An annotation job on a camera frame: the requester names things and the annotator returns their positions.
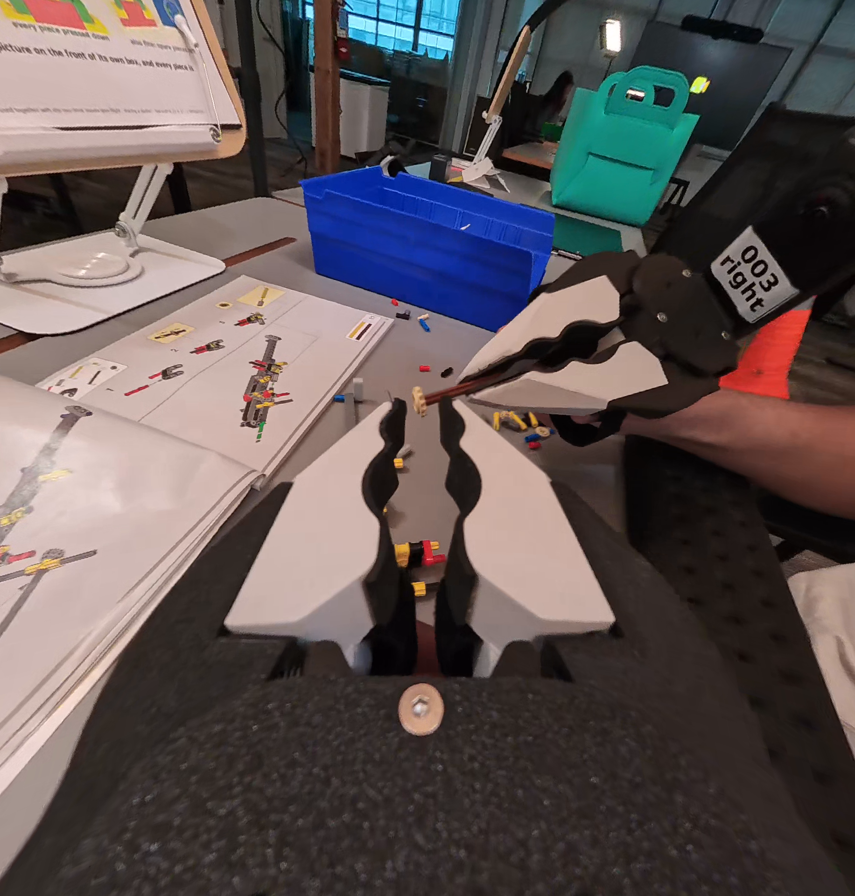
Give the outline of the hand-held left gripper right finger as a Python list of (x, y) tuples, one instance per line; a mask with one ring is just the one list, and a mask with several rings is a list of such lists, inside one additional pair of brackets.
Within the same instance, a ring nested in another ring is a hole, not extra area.
[(439, 406), (457, 517), (435, 599), (450, 678), (488, 678), (510, 644), (606, 632), (615, 622), (562, 498), (538, 466), (462, 401)]

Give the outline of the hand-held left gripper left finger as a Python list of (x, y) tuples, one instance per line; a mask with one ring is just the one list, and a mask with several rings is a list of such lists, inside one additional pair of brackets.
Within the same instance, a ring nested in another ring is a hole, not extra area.
[(356, 669), (409, 676), (415, 598), (385, 507), (407, 406), (380, 405), (294, 479), (225, 618), (229, 632), (336, 644)]

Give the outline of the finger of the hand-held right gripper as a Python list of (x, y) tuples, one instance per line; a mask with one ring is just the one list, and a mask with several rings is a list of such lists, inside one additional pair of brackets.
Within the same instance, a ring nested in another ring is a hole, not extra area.
[(636, 252), (600, 252), (545, 285), (466, 365), (463, 384), (586, 361), (622, 321), (621, 300), (639, 263)]
[(602, 351), (589, 361), (573, 360), (553, 372), (529, 371), (472, 393), (472, 402), (495, 409), (530, 409), (586, 415), (613, 401), (666, 386), (660, 359), (620, 329), (601, 340)]

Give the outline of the brown lego axle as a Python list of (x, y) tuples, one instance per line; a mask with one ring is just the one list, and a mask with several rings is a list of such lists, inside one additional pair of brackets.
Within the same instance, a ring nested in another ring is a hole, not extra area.
[(422, 403), (425, 407), (431, 407), (438, 404), (444, 398), (455, 399), (458, 397), (469, 396), (476, 392), (480, 392), (485, 388), (487, 388), (487, 386), (482, 380), (476, 380), (466, 384), (458, 384), (423, 396)]

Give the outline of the pile of small lego pins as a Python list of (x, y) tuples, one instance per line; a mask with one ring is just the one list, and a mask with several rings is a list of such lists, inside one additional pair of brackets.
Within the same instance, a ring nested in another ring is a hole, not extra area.
[(511, 409), (495, 411), (492, 414), (494, 431), (511, 432), (520, 444), (531, 452), (538, 452), (541, 446), (556, 435), (556, 429), (542, 425), (533, 412), (519, 413)]

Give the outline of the long grey lego beam assembly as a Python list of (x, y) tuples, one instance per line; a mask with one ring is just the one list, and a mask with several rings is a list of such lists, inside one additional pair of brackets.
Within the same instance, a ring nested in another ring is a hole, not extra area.
[[(366, 410), (364, 380), (354, 377), (346, 390), (336, 394), (333, 400), (345, 406), (350, 425), (359, 423)], [(396, 565), (409, 576), (416, 601), (424, 602), (433, 596), (447, 559), (442, 542), (435, 539), (396, 540), (392, 549)]]

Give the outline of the open lego instruction booklet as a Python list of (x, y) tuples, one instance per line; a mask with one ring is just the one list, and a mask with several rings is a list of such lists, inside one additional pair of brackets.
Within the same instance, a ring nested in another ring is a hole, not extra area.
[(0, 376), (0, 774), (391, 328), (240, 277), (35, 386)]

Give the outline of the teal felt bag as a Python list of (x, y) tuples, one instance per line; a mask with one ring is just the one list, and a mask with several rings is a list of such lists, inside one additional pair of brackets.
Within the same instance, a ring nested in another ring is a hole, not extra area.
[(555, 208), (635, 227), (658, 206), (699, 116), (687, 77), (650, 65), (575, 90), (549, 176)]

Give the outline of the blue plastic bin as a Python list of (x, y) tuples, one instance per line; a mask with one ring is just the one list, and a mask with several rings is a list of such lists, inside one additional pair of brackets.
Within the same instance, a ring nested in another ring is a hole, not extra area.
[(302, 189), (324, 277), (493, 331), (544, 279), (555, 229), (544, 210), (378, 167)]

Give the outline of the orange reflective vest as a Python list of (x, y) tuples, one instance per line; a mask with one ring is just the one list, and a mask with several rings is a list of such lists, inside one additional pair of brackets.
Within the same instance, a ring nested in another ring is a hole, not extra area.
[(722, 390), (790, 399), (790, 373), (811, 317), (814, 298), (765, 325), (743, 349), (737, 367), (719, 381)]

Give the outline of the black foam pad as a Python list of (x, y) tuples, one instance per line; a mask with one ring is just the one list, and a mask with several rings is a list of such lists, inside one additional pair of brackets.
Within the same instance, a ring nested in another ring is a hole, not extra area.
[(630, 542), (716, 645), (817, 838), (855, 857), (855, 762), (747, 481), (641, 436), (623, 450)]

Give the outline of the wooden board document stand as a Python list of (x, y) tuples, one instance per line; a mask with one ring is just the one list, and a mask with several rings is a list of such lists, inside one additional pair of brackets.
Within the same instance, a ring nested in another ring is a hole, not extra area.
[[(214, 28), (210, 46), (219, 46)], [(83, 330), (224, 270), (208, 255), (145, 237), (142, 228), (176, 163), (229, 158), (243, 148), (245, 116), (226, 60), (225, 67), (238, 99), (242, 123), (236, 128), (0, 129), (0, 220), (9, 178), (140, 167), (108, 230), (0, 251), (1, 326), (34, 335)]]
[(487, 181), (487, 178), (497, 174), (497, 170), (489, 157), (489, 151), (496, 139), (503, 122), (502, 112), (511, 92), (512, 84), (527, 54), (533, 37), (532, 27), (526, 23), (521, 28), (518, 38), (512, 46), (507, 57), (507, 62), (501, 73), (498, 85), (483, 118), (487, 123), (487, 131), (478, 146), (470, 162), (465, 162), (458, 168), (453, 163), (447, 167), (444, 175), (444, 183), (460, 186), (478, 186), (478, 181)]

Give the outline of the white cabinet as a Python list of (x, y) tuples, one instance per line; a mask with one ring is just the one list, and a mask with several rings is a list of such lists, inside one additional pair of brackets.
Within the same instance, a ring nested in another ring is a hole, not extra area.
[(341, 155), (353, 159), (385, 144), (390, 83), (347, 77), (340, 81)]

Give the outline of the person's white shirt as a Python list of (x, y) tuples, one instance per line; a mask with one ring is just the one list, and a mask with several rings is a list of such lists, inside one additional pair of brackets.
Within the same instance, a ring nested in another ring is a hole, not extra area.
[(855, 563), (795, 574), (788, 584), (855, 759)]

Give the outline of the window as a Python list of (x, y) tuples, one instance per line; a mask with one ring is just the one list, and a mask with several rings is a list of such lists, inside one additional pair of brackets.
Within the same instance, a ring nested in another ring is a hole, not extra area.
[(388, 51), (451, 59), (461, 1), (347, 1), (351, 39)]

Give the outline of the printed instruction sheet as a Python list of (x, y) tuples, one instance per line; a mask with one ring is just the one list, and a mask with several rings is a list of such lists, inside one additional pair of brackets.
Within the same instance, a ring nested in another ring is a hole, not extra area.
[(241, 125), (204, 2), (0, 1), (0, 129)]

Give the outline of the dark wall screen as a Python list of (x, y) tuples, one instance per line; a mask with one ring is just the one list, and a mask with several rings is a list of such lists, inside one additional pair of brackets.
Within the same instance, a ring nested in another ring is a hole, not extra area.
[(699, 117), (692, 141), (731, 151), (741, 141), (791, 50), (764, 42), (760, 28), (686, 15), (679, 25), (650, 21), (632, 58), (683, 73), (686, 111)]

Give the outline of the wooden post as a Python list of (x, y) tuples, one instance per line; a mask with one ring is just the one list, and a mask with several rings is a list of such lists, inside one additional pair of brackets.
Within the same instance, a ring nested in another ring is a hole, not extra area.
[(341, 162), (341, 72), (337, 57), (340, 4), (314, 2), (315, 163), (322, 175)]

